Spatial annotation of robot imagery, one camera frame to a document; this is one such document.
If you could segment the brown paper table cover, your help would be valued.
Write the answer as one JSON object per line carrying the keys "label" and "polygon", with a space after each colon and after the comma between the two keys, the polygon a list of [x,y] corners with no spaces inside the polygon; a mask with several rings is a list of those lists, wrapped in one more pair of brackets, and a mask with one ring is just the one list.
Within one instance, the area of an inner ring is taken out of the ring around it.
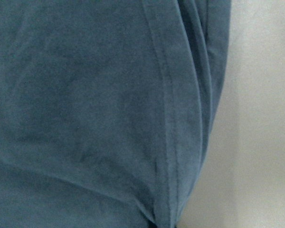
{"label": "brown paper table cover", "polygon": [[207,158],[180,228],[285,228],[285,0],[235,0]]}

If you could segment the black graphic t-shirt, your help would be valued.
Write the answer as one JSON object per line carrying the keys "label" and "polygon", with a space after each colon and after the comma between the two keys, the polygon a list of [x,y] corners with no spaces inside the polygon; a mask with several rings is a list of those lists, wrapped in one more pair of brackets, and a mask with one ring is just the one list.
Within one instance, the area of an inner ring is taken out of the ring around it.
{"label": "black graphic t-shirt", "polygon": [[229,0],[0,0],[0,228],[174,228],[224,83]]}

